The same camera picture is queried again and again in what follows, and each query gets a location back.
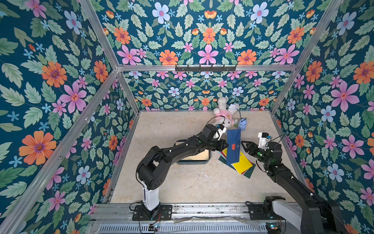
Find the navy blue envelope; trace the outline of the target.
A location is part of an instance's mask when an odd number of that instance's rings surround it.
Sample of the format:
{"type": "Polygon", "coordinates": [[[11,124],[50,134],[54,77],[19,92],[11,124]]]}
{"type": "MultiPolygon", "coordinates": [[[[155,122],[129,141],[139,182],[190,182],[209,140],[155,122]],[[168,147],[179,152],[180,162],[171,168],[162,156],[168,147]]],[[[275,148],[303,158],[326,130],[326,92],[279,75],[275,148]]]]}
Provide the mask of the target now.
{"type": "Polygon", "coordinates": [[[228,148],[226,165],[238,163],[240,160],[240,147],[241,147],[241,130],[232,129],[228,130],[228,148]]]}

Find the cream yellow envelope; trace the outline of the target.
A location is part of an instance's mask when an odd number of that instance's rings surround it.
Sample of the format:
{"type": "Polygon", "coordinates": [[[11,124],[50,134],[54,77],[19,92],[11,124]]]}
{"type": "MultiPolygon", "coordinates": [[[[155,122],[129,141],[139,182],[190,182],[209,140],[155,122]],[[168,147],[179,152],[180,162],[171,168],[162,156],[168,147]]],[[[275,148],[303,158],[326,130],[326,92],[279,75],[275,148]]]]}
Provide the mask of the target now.
{"type": "Polygon", "coordinates": [[[210,159],[210,151],[205,150],[197,155],[186,157],[182,159],[181,161],[207,161],[209,159],[210,159]]]}

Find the bright yellow envelope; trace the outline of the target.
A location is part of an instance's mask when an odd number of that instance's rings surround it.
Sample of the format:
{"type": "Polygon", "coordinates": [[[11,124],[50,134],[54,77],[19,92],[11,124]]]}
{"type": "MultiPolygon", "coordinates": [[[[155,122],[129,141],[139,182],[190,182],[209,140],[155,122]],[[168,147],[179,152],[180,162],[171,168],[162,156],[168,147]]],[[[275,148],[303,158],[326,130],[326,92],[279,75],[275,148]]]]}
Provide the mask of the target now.
{"type": "Polygon", "coordinates": [[[230,168],[233,168],[237,173],[244,175],[254,165],[250,162],[244,153],[241,151],[239,161],[236,163],[228,164],[230,168]]]}

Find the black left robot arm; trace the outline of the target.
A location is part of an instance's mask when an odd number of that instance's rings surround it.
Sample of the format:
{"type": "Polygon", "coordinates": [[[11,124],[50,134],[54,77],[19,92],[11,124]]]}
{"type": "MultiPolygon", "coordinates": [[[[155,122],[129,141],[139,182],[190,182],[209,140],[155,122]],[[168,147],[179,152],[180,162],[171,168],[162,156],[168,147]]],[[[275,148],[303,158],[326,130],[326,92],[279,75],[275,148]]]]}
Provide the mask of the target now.
{"type": "Polygon", "coordinates": [[[201,132],[178,145],[169,148],[152,147],[136,169],[135,177],[143,186],[142,207],[149,212],[159,209],[159,187],[173,164],[206,150],[222,151],[228,148],[227,142],[221,139],[226,131],[223,124],[207,124],[201,132]]]}

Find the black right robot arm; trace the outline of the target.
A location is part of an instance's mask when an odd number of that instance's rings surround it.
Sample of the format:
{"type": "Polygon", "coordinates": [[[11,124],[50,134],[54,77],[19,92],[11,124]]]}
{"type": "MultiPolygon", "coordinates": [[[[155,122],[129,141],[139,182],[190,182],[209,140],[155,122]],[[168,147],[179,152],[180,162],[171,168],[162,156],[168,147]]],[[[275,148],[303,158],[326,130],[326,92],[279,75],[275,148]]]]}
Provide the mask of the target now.
{"type": "Polygon", "coordinates": [[[294,209],[287,202],[276,199],[271,202],[273,213],[283,217],[302,234],[345,234],[340,207],[334,201],[326,201],[299,181],[282,163],[282,147],[271,141],[258,145],[242,141],[244,151],[264,164],[266,174],[281,186],[299,205],[294,209]]]}

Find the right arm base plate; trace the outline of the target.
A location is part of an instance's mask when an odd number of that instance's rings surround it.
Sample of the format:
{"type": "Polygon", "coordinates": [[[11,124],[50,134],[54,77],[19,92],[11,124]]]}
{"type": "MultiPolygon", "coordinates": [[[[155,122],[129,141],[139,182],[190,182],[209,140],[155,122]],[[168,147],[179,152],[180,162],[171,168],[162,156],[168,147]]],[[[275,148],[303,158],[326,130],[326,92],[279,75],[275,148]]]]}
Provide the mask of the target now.
{"type": "Polygon", "coordinates": [[[245,202],[248,207],[248,212],[251,220],[273,220],[274,217],[268,215],[263,210],[263,205],[256,204],[250,201],[245,202]]]}

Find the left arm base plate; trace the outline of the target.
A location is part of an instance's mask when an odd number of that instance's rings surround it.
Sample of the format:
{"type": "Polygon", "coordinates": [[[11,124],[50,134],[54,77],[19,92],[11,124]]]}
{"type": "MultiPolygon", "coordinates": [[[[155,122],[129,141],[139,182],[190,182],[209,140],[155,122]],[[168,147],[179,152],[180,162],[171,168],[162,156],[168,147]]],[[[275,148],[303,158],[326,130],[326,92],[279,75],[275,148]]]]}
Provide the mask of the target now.
{"type": "Polygon", "coordinates": [[[171,220],[172,205],[158,205],[154,210],[149,211],[145,205],[137,205],[133,211],[132,221],[164,221],[171,220]]]}

